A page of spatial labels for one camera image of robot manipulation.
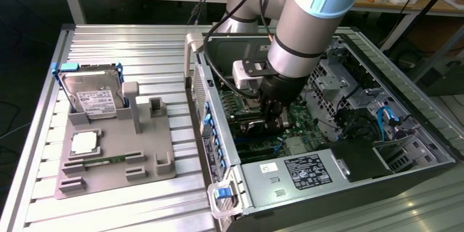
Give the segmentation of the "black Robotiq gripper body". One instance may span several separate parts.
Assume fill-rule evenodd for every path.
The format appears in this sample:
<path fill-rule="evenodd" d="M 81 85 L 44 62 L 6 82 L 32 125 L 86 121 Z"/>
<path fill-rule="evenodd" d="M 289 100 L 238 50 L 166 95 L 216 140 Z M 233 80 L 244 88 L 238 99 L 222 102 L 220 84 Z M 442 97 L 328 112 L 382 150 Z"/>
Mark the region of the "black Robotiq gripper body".
<path fill-rule="evenodd" d="M 298 97 L 309 76 L 292 78 L 281 74 L 264 76 L 260 99 L 289 105 Z"/>

